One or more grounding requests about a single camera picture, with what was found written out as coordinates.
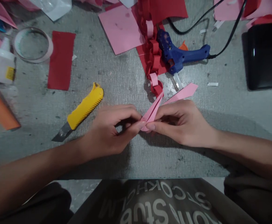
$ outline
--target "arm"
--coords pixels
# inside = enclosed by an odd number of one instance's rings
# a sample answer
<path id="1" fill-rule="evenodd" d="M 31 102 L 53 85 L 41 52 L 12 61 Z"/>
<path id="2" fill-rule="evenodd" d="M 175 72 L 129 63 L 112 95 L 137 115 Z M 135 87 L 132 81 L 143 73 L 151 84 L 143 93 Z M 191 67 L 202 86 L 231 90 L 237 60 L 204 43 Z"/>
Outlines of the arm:
<path id="1" fill-rule="evenodd" d="M 119 134 L 115 125 L 127 118 L 137 122 Z M 145 126 L 140 119 L 141 115 L 132 105 L 103 107 L 85 136 L 0 167 L 0 215 L 19 207 L 77 165 L 121 153 Z"/>
<path id="2" fill-rule="evenodd" d="M 191 100 L 161 106 L 155 120 L 146 125 L 149 130 L 183 145 L 212 148 L 272 180 L 272 141 L 216 130 Z"/>

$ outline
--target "gray table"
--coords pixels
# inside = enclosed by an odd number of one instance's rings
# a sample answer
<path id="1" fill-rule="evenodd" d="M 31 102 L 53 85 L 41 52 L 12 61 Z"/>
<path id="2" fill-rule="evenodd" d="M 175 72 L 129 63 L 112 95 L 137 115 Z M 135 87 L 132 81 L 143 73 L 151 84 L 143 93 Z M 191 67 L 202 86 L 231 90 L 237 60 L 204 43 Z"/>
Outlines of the gray table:
<path id="1" fill-rule="evenodd" d="M 189 18 L 175 24 L 185 30 L 212 5 L 212 0 L 187 1 Z M 0 164 L 59 145 L 51 139 L 65 123 L 67 115 L 90 92 L 93 82 L 100 83 L 105 91 L 99 107 L 132 103 L 144 114 L 154 101 L 136 49 L 115 56 L 94 7 L 74 3 L 72 10 L 56 22 L 42 12 L 27 12 L 18 5 L 11 4 L 11 11 L 22 19 L 19 29 L 35 26 L 49 35 L 53 30 L 77 33 L 74 47 L 77 59 L 72 65 L 69 91 L 58 91 L 47 89 L 48 63 L 29 64 L 17 58 L 14 86 L 18 96 L 10 106 L 22 128 L 0 134 Z M 207 20 L 186 36 L 176 35 L 168 24 L 165 29 L 177 46 L 184 40 L 190 50 L 209 44 L 211 54 L 216 54 L 227 42 L 234 22 L 225 22 L 212 32 L 214 23 L 210 13 Z M 221 56 L 186 64 L 180 77 L 184 85 L 190 82 L 199 85 L 191 99 L 211 125 L 272 140 L 272 90 L 247 90 L 241 39 L 245 24 L 246 21 L 239 24 Z M 200 35 L 201 29 L 208 29 L 208 32 Z M 169 77 L 167 74 L 159 76 L 164 84 L 164 101 L 175 93 Z M 208 82 L 218 82 L 219 86 L 207 86 Z M 96 113 L 97 109 L 67 141 L 82 136 Z M 226 176 L 240 169 L 237 163 L 210 149 L 183 147 L 164 136 L 151 137 L 142 133 L 121 155 L 97 159 L 63 178 Z"/>

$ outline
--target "power cord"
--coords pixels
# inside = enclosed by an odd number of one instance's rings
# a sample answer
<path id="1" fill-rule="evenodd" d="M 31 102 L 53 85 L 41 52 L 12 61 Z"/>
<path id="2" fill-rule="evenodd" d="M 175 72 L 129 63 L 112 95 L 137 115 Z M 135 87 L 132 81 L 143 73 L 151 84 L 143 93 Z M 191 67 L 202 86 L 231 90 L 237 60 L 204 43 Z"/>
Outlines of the power cord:
<path id="1" fill-rule="evenodd" d="M 200 17 L 200 19 L 198 19 L 198 21 L 188 30 L 186 31 L 180 31 L 176 28 L 176 26 L 173 24 L 172 20 L 168 17 L 167 20 L 170 24 L 170 26 L 172 27 L 172 29 L 179 35 L 185 35 L 187 33 L 189 33 L 202 19 L 203 17 L 206 16 L 207 13 L 209 13 L 210 11 L 212 11 L 214 8 L 216 8 L 219 4 L 221 4 L 224 0 L 220 0 L 217 4 L 215 4 L 213 7 L 211 7 L 209 10 L 207 10 L 206 13 L 203 14 L 203 16 Z"/>
<path id="2" fill-rule="evenodd" d="M 224 0 L 220 0 L 217 4 L 215 4 L 213 7 L 211 7 L 206 13 L 203 14 L 203 16 L 201 16 L 200 19 L 198 19 L 198 21 L 197 21 L 190 29 L 188 29 L 188 30 L 186 30 L 186 31 L 184 31 L 184 32 L 179 31 L 179 30 L 175 27 L 175 25 L 173 24 L 173 22 L 171 21 L 170 18 L 167 18 L 167 20 L 168 20 L 169 24 L 171 25 L 171 27 L 173 28 L 173 30 L 174 30 L 177 34 L 179 34 L 179 35 L 187 34 L 188 32 L 190 32 L 190 31 L 191 31 L 191 30 L 192 30 L 192 29 L 200 22 L 200 20 L 201 20 L 207 13 L 209 13 L 210 11 L 212 11 L 214 8 L 216 8 L 216 7 L 217 7 L 219 4 L 221 4 L 223 1 L 224 1 Z M 239 14 L 238 14 L 238 17 L 237 17 L 237 19 L 236 19 L 236 21 L 235 21 L 235 24 L 234 24 L 233 29 L 232 29 L 232 31 L 231 31 L 231 34 L 230 34 L 230 36 L 229 36 L 229 39 L 228 39 L 228 41 L 227 41 L 225 47 L 223 48 L 223 50 L 221 50 L 220 53 L 218 53 L 218 54 L 209 55 L 207 59 L 214 59 L 214 58 L 216 58 L 216 57 L 219 56 L 221 53 L 223 53 L 223 51 L 228 47 L 228 45 L 230 44 L 231 39 L 232 39 L 232 37 L 233 37 L 233 35 L 234 35 L 234 33 L 235 33 L 236 27 L 237 27 L 237 25 L 238 25 L 238 23 L 239 23 L 239 21 L 240 21 L 240 19 L 241 19 L 241 17 L 242 17 L 242 14 L 243 14 L 243 12 L 244 12 L 244 10 L 245 10 L 246 3 L 247 3 L 247 0 L 244 0 L 244 2 L 243 2 L 243 4 L 242 4 L 242 8 L 241 8 L 241 10 L 240 10 L 240 12 L 239 12 Z"/>

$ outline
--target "yellow utility knife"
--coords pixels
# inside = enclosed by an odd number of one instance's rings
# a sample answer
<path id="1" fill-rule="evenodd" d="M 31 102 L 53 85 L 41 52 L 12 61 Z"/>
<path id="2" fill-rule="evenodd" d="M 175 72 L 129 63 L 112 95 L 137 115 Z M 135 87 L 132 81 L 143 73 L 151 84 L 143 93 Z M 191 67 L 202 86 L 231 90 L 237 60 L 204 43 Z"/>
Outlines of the yellow utility knife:
<path id="1" fill-rule="evenodd" d="M 90 94 L 85 97 L 77 108 L 67 116 L 67 122 L 52 139 L 54 142 L 63 142 L 70 133 L 96 108 L 104 97 L 104 90 L 96 82 Z"/>

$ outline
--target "blue glue gun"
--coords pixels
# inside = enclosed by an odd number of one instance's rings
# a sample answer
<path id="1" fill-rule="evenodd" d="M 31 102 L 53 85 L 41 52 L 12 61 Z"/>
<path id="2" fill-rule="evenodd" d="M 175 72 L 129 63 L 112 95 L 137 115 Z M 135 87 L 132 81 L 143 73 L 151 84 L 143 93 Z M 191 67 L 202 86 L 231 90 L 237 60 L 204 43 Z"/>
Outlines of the blue glue gun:
<path id="1" fill-rule="evenodd" d="M 187 62 L 201 61 L 206 59 L 210 54 L 210 46 L 204 45 L 199 50 L 185 51 L 177 48 L 171 41 L 169 33 L 158 27 L 157 41 L 162 51 L 162 57 L 165 63 L 170 64 L 169 73 L 178 84 L 178 89 L 182 88 L 181 82 L 177 75 L 183 69 L 183 64 Z"/>

